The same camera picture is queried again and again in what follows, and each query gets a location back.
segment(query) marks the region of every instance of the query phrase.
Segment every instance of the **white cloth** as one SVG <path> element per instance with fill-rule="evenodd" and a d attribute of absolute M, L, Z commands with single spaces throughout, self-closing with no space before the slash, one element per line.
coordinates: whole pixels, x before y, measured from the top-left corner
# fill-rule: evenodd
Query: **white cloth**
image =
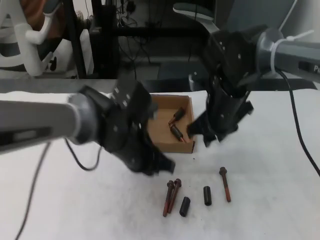
<path fill-rule="evenodd" d="M 205 109 L 205 92 L 192 97 L 194 115 Z M 320 166 L 320 92 L 294 91 L 302 136 Z M 0 94 L 0 100 L 65 102 L 66 94 Z M 224 142 L 205 148 L 198 137 L 193 154 L 168 154 L 174 175 L 146 177 L 102 151 L 95 172 L 84 172 L 62 140 L 49 149 L 35 188 L 21 240 L 318 240 L 320 179 L 304 154 L 288 92 L 252 92 L 255 110 Z M 0 236 L 14 239 L 44 145 L 0 155 Z M 98 146 L 74 147 L 91 166 Z M 231 203 L 219 168 L 226 167 Z M 162 216 L 168 180 L 182 180 L 175 206 Z M 212 206 L 204 205 L 210 186 Z M 187 217 L 179 215 L 184 196 Z"/>

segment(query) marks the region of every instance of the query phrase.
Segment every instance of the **office chair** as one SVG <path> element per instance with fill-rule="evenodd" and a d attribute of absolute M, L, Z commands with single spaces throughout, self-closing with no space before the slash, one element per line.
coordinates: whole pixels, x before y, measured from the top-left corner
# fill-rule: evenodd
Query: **office chair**
<path fill-rule="evenodd" d="M 46 1 L 43 7 L 43 26 L 40 31 L 35 31 L 27 22 L 20 0 L 0 0 L 0 70 L 27 72 L 30 76 L 40 76 L 44 73 L 48 63 L 52 62 L 53 53 L 62 41 L 62 38 L 47 39 L 61 2 L 61 0 Z M 88 40 L 85 41 L 85 38 L 89 39 L 89 32 L 86 29 L 82 31 L 80 40 L 81 43 L 85 42 L 88 48 Z M 64 62 L 66 59 L 72 59 L 72 51 L 69 55 L 63 56 Z"/>

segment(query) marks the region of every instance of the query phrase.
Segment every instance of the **bolt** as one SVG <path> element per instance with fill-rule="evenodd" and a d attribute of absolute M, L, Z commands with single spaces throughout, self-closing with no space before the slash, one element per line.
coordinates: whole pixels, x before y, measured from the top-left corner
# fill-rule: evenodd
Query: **bolt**
<path fill-rule="evenodd" d="M 171 200 L 172 190 L 175 187 L 174 181 L 172 181 L 172 180 L 168 181 L 168 183 L 166 185 L 168 186 L 168 192 L 166 193 L 166 199 L 165 199 L 164 209 L 163 209 L 163 216 L 164 217 L 166 217 L 168 214 L 168 207 L 169 207 L 170 200 Z"/>
<path fill-rule="evenodd" d="M 228 187 L 228 182 L 227 182 L 227 169 L 223 166 L 220 168 L 219 174 L 222 176 L 222 181 L 223 181 L 223 186 L 224 186 L 224 191 L 225 191 L 225 197 L 226 201 L 228 203 L 231 202 L 231 197 L 230 197 L 230 192 L 229 192 L 229 187 Z"/>
<path fill-rule="evenodd" d="M 172 211 L 172 208 L 174 207 L 174 204 L 175 204 L 175 200 L 176 200 L 176 197 L 177 197 L 177 194 L 178 194 L 178 190 L 179 188 L 181 188 L 181 180 L 179 178 L 177 178 L 175 181 L 174 181 L 174 190 L 173 190 L 173 194 L 172 194 L 172 198 L 171 198 L 171 201 L 170 201 L 170 204 L 169 204 L 169 208 L 168 208 L 168 214 L 171 213 Z"/>

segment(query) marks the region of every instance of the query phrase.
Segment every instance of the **chair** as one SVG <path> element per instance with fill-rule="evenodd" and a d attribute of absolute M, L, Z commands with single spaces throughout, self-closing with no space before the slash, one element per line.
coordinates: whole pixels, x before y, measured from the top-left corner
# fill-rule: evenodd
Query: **chair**
<path fill-rule="evenodd" d="M 222 28 L 234 32 L 257 25 L 267 25 L 281 31 L 296 3 L 297 0 L 235 0 L 228 20 Z M 195 19 L 210 34 L 218 30 L 213 22 L 214 12 L 200 5 L 175 3 L 173 11 Z"/>
<path fill-rule="evenodd" d="M 27 22 L 20 0 L 0 0 L 0 70 L 27 72 L 30 76 L 44 73 L 62 41 L 62 38 L 47 39 L 54 15 L 61 4 L 61 0 L 46 1 L 43 26 L 40 31 L 35 31 Z M 87 30 L 82 31 L 80 39 L 81 46 L 85 43 L 88 48 L 90 40 Z M 67 54 L 63 55 L 64 63 L 72 59 L 72 51 L 67 51 Z"/>

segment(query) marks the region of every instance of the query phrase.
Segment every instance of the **open cardboard box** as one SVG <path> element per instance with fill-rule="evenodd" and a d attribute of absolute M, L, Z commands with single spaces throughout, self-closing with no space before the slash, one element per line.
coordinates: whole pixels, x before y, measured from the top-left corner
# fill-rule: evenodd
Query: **open cardboard box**
<path fill-rule="evenodd" d="M 148 132 L 154 145 L 165 153 L 191 154 L 195 145 L 194 137 L 190 139 L 187 134 L 187 126 L 194 121 L 191 98 L 181 95 L 152 95 L 152 101 L 158 105 L 156 118 L 148 121 Z M 185 109 L 185 115 L 174 124 L 183 134 L 186 143 L 177 140 L 168 125 L 180 107 Z"/>

